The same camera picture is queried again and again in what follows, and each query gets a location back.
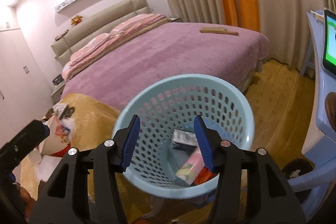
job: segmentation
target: blue table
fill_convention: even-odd
[[[336,92],[336,79],[322,67],[324,25],[307,13],[314,47],[315,97],[310,126],[302,153],[315,168],[308,174],[289,180],[295,192],[312,189],[302,208],[310,220],[321,205],[331,181],[336,180],[336,133],[328,121],[324,101],[329,92]]]

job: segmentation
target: perforated basket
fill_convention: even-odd
[[[187,199],[211,192],[218,176],[192,187],[174,183],[168,162],[174,129],[194,132],[201,115],[208,128],[242,149],[250,149],[254,119],[244,95],[228,82],[209,75],[179,75],[159,81],[139,93],[121,112],[113,131],[141,119],[139,138],[125,177],[141,190],[163,198]]]

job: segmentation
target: silver pin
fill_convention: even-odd
[[[70,156],[73,156],[74,154],[76,154],[77,153],[77,149],[76,148],[71,148],[71,149],[69,149],[69,151],[68,151],[68,154],[70,155]]]
[[[263,149],[263,148],[259,148],[258,149],[258,154],[260,154],[260,155],[266,155],[266,150],[265,149]]]
[[[107,141],[105,141],[104,145],[105,145],[106,147],[111,147],[111,146],[114,145],[114,141],[112,141],[112,140],[107,140]]]
[[[220,145],[223,147],[229,147],[231,143],[228,140],[224,140],[220,142]]]

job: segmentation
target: purple blanket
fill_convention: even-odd
[[[213,75],[238,85],[268,54],[258,32],[227,26],[239,36],[200,33],[222,25],[166,23],[108,53],[66,83],[71,93],[93,97],[122,110],[140,91],[170,76]]]

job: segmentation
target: nightstand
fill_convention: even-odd
[[[170,18],[170,20],[172,22],[183,22],[182,18],[180,18],[180,17],[173,17],[173,18]]]
[[[55,86],[54,91],[51,94],[54,104],[57,104],[61,100],[61,95],[65,87],[65,81]]]

